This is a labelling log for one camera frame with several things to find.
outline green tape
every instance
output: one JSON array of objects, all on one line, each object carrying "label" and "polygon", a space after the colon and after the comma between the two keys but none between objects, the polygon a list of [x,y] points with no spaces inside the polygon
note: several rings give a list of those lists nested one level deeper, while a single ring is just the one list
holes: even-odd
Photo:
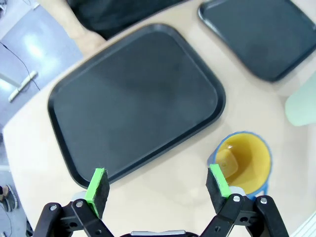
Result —
[{"label": "green tape", "polygon": [[219,188],[219,191],[221,192],[222,197],[228,198],[229,195],[232,193],[221,171],[221,168],[218,164],[210,164],[209,168],[216,179],[217,186]]},{"label": "green tape", "polygon": [[91,182],[89,184],[88,190],[84,196],[84,199],[87,201],[88,205],[92,208],[92,210],[95,212],[98,218],[100,217],[99,217],[99,213],[96,208],[96,205],[94,203],[94,197],[96,195],[97,189],[99,187],[99,184],[103,177],[104,172],[105,172],[104,168],[95,169]]}]

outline person's hand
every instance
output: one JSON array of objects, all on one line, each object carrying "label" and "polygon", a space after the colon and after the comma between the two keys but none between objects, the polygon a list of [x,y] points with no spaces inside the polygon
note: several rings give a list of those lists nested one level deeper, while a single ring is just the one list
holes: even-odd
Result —
[{"label": "person's hand", "polygon": [[91,54],[106,42],[102,36],[87,29],[85,29],[84,34],[74,38],[74,40],[84,56]]}]

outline person's foot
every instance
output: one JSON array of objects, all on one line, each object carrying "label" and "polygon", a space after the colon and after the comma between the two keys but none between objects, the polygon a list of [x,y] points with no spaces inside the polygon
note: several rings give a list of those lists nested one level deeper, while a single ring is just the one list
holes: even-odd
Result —
[{"label": "person's foot", "polygon": [[3,205],[3,209],[6,212],[10,212],[11,211],[11,207],[10,207],[9,201],[7,199],[3,199],[2,201],[0,201],[0,203]]},{"label": "person's foot", "polygon": [[11,186],[10,185],[5,185],[2,188],[2,190],[3,190],[4,198],[8,201],[9,206],[12,209],[16,209],[18,207],[18,200],[16,199],[16,196],[15,196]]}]

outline tray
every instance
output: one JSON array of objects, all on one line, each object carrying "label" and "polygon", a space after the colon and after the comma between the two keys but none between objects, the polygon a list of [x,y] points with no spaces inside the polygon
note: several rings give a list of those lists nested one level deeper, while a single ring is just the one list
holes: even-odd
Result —
[{"label": "tray", "polygon": [[113,182],[221,115],[225,92],[173,28],[145,26],[106,48],[53,89],[48,111],[73,179],[94,169]]},{"label": "tray", "polygon": [[282,79],[316,48],[315,24],[289,0],[213,0],[198,10],[257,77]]}]

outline person's arm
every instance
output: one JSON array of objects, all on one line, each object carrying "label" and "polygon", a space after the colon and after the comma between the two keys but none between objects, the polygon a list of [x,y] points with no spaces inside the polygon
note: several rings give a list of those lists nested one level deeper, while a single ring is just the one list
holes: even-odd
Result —
[{"label": "person's arm", "polygon": [[89,31],[79,22],[66,0],[37,0],[37,2],[62,25],[84,55],[106,42],[100,35]]}]

